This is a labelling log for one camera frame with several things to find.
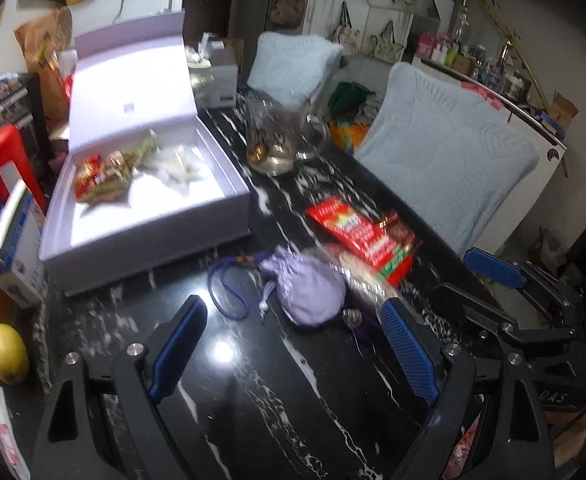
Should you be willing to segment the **purple drawstring pouch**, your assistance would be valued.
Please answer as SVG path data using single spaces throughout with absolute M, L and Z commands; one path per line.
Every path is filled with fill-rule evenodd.
M 241 306 L 238 312 L 233 312 L 223 307 L 215 296 L 210 297 L 218 312 L 228 320 L 240 322 L 250 316 L 250 303 L 227 280 L 229 270 L 235 266 L 256 270 L 266 279 L 258 301 L 262 318 L 269 312 L 271 296 L 278 297 L 286 316 L 302 328 L 316 328 L 330 322 L 343 309 L 347 284 L 339 270 L 315 256 L 279 246 L 273 252 L 221 257 L 209 266 L 207 289 L 212 290 L 214 281 L 218 280 Z

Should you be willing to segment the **white tissue box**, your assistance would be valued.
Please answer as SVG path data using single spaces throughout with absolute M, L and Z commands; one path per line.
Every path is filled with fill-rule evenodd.
M 218 110 L 236 107 L 238 61 L 229 41 L 204 32 L 198 44 L 198 61 L 190 67 L 197 108 Z

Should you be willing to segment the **clear bag white snack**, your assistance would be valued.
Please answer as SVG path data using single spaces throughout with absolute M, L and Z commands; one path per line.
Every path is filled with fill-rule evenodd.
M 348 288 L 363 307 L 373 310 L 398 295 L 396 288 L 373 266 L 342 245 L 325 244 L 321 250 L 323 258 L 346 278 Z

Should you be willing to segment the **lavender gift box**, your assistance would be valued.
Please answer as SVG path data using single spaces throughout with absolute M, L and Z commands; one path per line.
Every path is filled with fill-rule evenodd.
M 250 232 L 250 190 L 198 118 L 183 14 L 76 39 L 68 155 L 39 257 L 68 296 Z

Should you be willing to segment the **orange snack bag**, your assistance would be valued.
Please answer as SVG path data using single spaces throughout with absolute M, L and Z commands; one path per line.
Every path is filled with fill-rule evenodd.
M 52 122 L 65 122 L 69 98 L 58 59 L 64 50 L 57 51 L 52 44 L 58 10 L 21 24 L 14 30 L 14 36 L 28 73 L 39 77 L 44 116 Z

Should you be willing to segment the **cereal snack packet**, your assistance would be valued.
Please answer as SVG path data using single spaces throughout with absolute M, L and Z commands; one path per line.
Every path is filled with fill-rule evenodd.
M 122 200 L 132 185 L 133 171 L 141 166 L 146 156 L 156 150 L 157 136 L 154 130 L 150 130 L 133 150 L 116 150 L 104 157 L 88 156 L 76 170 L 76 202 L 95 205 Z

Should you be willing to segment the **black snack box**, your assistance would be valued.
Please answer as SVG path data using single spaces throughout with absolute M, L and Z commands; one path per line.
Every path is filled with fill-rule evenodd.
M 31 93 L 36 90 L 35 74 L 0 74 L 0 128 L 17 124 L 32 113 Z

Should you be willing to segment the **blue white carton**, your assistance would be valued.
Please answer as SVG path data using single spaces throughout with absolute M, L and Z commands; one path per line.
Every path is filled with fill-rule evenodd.
M 46 289 L 39 259 L 44 220 L 31 190 L 18 180 L 0 214 L 0 289 L 22 308 L 40 304 Z

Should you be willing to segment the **dark red chocolate packet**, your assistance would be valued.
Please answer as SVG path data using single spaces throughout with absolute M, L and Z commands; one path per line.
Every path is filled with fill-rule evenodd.
M 383 214 L 378 226 L 408 254 L 414 254 L 421 246 L 419 237 L 396 211 Z

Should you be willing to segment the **clear plastic bag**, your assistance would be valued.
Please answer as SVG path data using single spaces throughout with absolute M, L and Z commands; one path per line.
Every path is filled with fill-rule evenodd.
M 209 169 L 198 149 L 189 144 L 158 148 L 144 158 L 141 167 L 173 188 L 187 188 L 202 180 Z

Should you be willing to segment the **red plastic stool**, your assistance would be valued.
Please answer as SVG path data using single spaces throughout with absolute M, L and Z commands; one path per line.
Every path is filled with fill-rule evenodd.
M 31 168 L 20 130 L 14 125 L 0 128 L 0 200 L 5 204 L 18 179 L 22 179 L 43 212 L 46 199 Z

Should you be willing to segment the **glass mug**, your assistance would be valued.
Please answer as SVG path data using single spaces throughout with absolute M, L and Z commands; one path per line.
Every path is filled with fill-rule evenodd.
M 330 130 L 307 108 L 285 106 L 264 92 L 245 93 L 246 156 L 253 170 L 269 177 L 284 176 L 321 154 Z

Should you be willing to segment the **far light blue cushion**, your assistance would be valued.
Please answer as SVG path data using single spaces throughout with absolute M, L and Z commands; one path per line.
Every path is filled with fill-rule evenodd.
M 247 85 L 288 108 L 312 102 L 340 66 L 343 46 L 318 35 L 263 32 Z

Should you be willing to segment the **white mini fridge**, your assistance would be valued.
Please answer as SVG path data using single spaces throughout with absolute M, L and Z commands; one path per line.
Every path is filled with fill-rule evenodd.
M 72 38 L 120 22 L 178 12 L 183 0 L 84 0 L 69 7 Z

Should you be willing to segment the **red snack packet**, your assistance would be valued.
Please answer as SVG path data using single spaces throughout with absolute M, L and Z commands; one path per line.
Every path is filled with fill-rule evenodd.
M 408 246 L 401 245 L 339 197 L 330 197 L 307 208 L 306 215 L 394 287 L 400 285 L 412 267 L 413 257 Z

